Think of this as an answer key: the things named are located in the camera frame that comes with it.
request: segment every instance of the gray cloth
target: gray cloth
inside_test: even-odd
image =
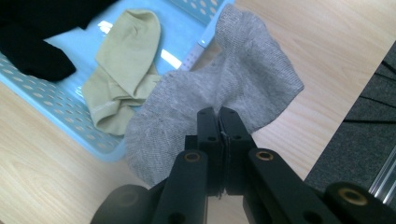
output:
[[[125,134],[130,167],[149,185],[168,177],[196,113],[208,106],[236,110],[253,133],[270,123],[304,88],[264,23],[228,5],[216,26],[222,52],[207,67],[163,76]]]

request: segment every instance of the black cloth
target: black cloth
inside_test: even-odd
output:
[[[0,51],[23,73],[61,80],[76,67],[43,39],[90,20],[117,0],[0,0]]]

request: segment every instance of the wooden table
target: wooden table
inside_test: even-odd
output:
[[[253,134],[305,178],[396,38],[396,2],[239,0],[289,56],[305,89]],[[204,60],[212,55],[210,52]],[[111,190],[143,184],[97,160],[0,84],[0,220],[89,223]],[[208,223],[247,223],[241,197],[210,198]]]

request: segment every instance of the beige sock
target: beige sock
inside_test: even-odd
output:
[[[98,67],[82,87],[94,126],[115,135],[125,133],[134,115],[160,80],[152,64],[161,26],[147,10],[125,10],[96,54]]]

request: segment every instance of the gray carpet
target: gray carpet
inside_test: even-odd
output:
[[[347,181],[369,189],[396,146],[396,42],[326,146],[305,183]],[[390,207],[396,210],[396,199]]]

